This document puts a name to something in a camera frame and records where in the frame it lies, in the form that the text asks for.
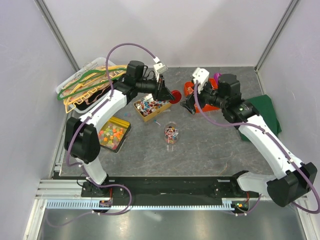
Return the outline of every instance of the metal floor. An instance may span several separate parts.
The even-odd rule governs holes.
[[[47,209],[52,224],[88,210]],[[38,240],[306,240],[298,212],[261,201],[248,216],[210,210],[132,210],[119,216],[90,214],[66,226],[42,224]]]
[[[206,67],[214,73],[232,73],[241,83],[242,97],[262,94],[253,67]],[[168,88],[183,94],[185,82],[191,80],[194,67],[174,67],[165,72]],[[238,131],[214,126],[201,115],[191,115],[179,104],[170,112],[160,113],[156,120],[143,122],[133,103],[145,94],[140,93],[116,117],[131,123],[132,129],[119,153],[101,149],[99,159],[110,176],[230,176],[242,170],[257,174],[272,171],[250,142],[241,141]],[[219,123],[227,123],[220,110],[208,113]],[[164,126],[174,121],[179,128],[179,140],[173,149],[164,141]],[[81,169],[62,164],[61,176],[79,176]]]

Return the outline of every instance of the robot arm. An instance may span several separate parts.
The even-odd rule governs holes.
[[[71,147],[71,156],[84,166],[89,177],[98,185],[101,185],[107,177],[107,173],[102,168],[98,157],[100,152],[98,131],[103,125],[117,111],[135,98],[138,93],[152,94],[155,100],[160,101],[175,99],[165,86],[162,75],[167,69],[166,65],[163,65],[158,58],[154,61],[156,62],[154,65],[156,74],[152,79],[145,79],[143,76],[145,69],[143,62],[130,61],[126,73],[114,82],[114,91],[111,98],[111,91],[109,91],[91,111],[78,119],[71,117],[66,122],[64,148],[67,150],[77,128],[88,117],[90,118],[76,136]]]
[[[218,80],[218,89],[213,89],[208,81],[209,72],[197,68],[193,73],[193,83],[198,81],[198,101],[201,108],[206,104],[221,108],[224,118],[230,123],[249,123],[260,126],[264,132],[249,125],[236,126],[263,155],[270,165],[273,175],[254,174],[245,172],[238,174],[237,182],[243,191],[253,191],[270,196],[281,207],[295,201],[310,191],[310,187],[293,167],[277,144],[313,183],[317,168],[310,162],[304,164],[291,153],[272,133],[258,110],[249,102],[241,98],[240,82],[232,74],[223,74]],[[181,103],[190,113],[195,114],[194,93],[188,95]],[[266,134],[275,138],[277,144]]]

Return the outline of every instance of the white plastic basket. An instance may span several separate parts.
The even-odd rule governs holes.
[[[63,83],[61,83],[59,86],[57,86],[55,89],[56,93],[59,94],[60,91],[65,87],[65,85],[67,83],[71,82],[74,79],[78,79],[85,72],[92,70],[92,69],[95,69],[100,66],[104,66],[104,65],[106,65],[106,58],[105,57],[98,57],[95,60],[93,60],[92,62],[89,62],[87,65],[85,65],[83,68],[81,68],[75,74],[73,74],[71,77],[69,77],[67,80],[65,80]],[[113,62],[111,62],[110,60],[108,61],[108,65],[115,66],[115,64]],[[84,114],[84,113],[88,112],[90,109],[92,109],[95,105],[97,105],[102,99],[103,99],[103,97],[101,97],[99,100],[95,101],[93,104],[89,105],[85,110],[79,110],[77,107],[74,110],[79,114]]]

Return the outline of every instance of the white wall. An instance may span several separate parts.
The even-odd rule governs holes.
[[[119,43],[169,67],[254,66],[290,0],[45,0],[80,66]],[[151,64],[132,46],[111,60]]]
[[[281,140],[320,171],[320,1],[301,1],[261,69]],[[315,186],[320,193],[320,172]],[[313,203],[315,198],[309,193]],[[320,226],[320,216],[316,216]]]
[[[33,0],[2,0],[0,33],[0,239],[20,240],[63,123],[55,87],[73,69]]]

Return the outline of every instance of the red object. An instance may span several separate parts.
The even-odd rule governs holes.
[[[218,85],[217,85],[216,80],[214,78],[209,78],[209,81],[210,81],[213,89],[217,89],[218,88]],[[188,96],[189,94],[192,94],[194,92],[194,90],[192,88],[193,86],[194,86],[194,84],[191,81],[187,81],[184,84],[183,92],[184,92],[185,96]],[[203,112],[209,112],[209,111],[218,110],[218,109],[219,109],[218,107],[210,106],[209,104],[206,104],[204,106],[204,108],[202,108],[202,111]],[[195,112],[197,114],[199,113],[199,110],[198,110],[197,106],[195,106]]]
[[[174,96],[174,100],[170,100],[169,103],[177,104],[181,100],[181,92],[179,92],[178,90],[173,90],[171,93]]]

